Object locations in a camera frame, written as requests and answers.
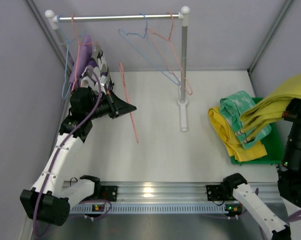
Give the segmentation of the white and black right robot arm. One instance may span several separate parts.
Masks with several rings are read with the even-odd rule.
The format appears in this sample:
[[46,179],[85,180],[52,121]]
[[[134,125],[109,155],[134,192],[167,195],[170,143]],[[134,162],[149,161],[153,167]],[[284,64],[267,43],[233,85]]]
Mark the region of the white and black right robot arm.
[[301,99],[291,100],[282,116],[292,122],[282,159],[284,169],[277,171],[287,221],[269,209],[241,174],[225,177],[221,187],[227,197],[242,203],[268,240],[301,240]]

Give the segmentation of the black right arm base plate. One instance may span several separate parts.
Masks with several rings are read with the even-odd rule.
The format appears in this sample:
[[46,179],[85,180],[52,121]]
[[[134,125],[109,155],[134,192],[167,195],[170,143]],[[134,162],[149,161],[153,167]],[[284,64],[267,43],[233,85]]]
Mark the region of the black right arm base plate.
[[211,202],[223,201],[237,201],[238,199],[231,195],[230,191],[237,188],[238,184],[234,186],[225,184],[210,184],[206,185],[207,200]]

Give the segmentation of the olive yellow trousers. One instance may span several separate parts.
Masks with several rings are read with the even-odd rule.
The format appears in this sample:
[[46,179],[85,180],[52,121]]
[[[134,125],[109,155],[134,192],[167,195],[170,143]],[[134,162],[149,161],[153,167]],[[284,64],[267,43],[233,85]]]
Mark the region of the olive yellow trousers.
[[287,79],[270,95],[242,113],[242,128],[235,134],[247,134],[246,142],[253,140],[266,125],[282,118],[283,112],[293,99],[301,100],[301,73]]

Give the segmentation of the green tie-dye trousers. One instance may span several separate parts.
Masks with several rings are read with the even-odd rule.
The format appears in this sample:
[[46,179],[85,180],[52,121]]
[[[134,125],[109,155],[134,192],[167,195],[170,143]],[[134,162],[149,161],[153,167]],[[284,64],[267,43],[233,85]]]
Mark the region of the green tie-dye trousers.
[[[232,95],[220,99],[219,113],[225,118],[231,129],[237,133],[243,127],[240,120],[241,114],[255,106],[255,102],[246,91],[238,91]],[[262,140],[271,133],[271,126],[266,125],[252,140],[248,141],[247,136],[253,131],[235,135],[244,150],[253,147],[258,141]]]

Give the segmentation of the pink hanger of olive trousers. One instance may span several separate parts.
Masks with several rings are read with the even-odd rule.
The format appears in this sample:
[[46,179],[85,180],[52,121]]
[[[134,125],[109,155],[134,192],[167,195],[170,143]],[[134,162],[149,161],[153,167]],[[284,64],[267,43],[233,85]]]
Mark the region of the pink hanger of olive trousers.
[[[120,72],[121,81],[122,81],[122,84],[123,84],[123,89],[124,89],[124,94],[125,94],[126,101],[127,101],[127,103],[130,103],[130,99],[129,99],[129,95],[128,95],[128,91],[127,91],[127,86],[126,86],[126,80],[125,80],[125,71],[124,71],[123,64],[121,62],[119,62],[119,64],[118,64],[118,69],[119,69],[119,72]],[[136,128],[134,115],[133,115],[132,112],[130,112],[129,115],[130,115],[132,128],[133,128],[134,135],[135,135],[135,140],[136,140],[136,143],[138,144],[139,143],[139,136],[138,136],[138,131],[137,131],[137,128]]]

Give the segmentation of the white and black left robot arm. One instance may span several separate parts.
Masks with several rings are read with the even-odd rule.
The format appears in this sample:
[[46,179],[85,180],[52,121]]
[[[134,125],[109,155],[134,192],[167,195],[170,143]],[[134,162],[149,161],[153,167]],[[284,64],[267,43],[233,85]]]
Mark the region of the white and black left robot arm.
[[83,175],[63,189],[67,171],[83,147],[94,119],[105,115],[116,119],[136,110],[136,106],[123,101],[112,90],[95,94],[90,87],[79,87],[72,93],[68,115],[60,126],[55,148],[44,170],[31,189],[24,189],[20,194],[29,219],[62,226],[75,205],[101,199],[101,180],[95,176]]

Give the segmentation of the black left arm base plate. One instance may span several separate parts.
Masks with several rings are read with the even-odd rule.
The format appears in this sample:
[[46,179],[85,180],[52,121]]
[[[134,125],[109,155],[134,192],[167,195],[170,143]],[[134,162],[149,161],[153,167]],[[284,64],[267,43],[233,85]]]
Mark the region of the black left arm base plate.
[[110,202],[116,202],[118,196],[117,185],[101,185],[89,198],[91,200],[108,200]]

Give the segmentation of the blue hanger of green trousers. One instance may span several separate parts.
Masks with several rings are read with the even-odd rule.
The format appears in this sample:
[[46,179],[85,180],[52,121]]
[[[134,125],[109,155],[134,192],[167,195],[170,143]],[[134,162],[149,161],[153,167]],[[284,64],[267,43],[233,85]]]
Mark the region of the blue hanger of green trousers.
[[161,72],[165,77],[167,77],[171,82],[179,87],[184,87],[185,84],[182,83],[182,80],[185,80],[185,77],[179,78],[171,65],[168,63],[165,55],[161,53],[160,49],[156,45],[152,36],[157,36],[162,40],[168,42],[170,50],[172,51],[175,60],[178,63],[180,71],[185,73],[183,70],[182,64],[176,54],[175,48],[172,43],[172,34],[175,25],[175,15],[171,12],[167,12],[163,15],[165,19],[171,20],[171,28],[167,37],[159,34],[149,27],[148,19],[150,15],[145,15],[144,13],[139,14],[142,19],[145,21],[145,27],[143,34],[137,32],[128,32],[124,29],[118,29],[119,35],[135,50],[137,51],[149,64],[152,65],[157,71]]

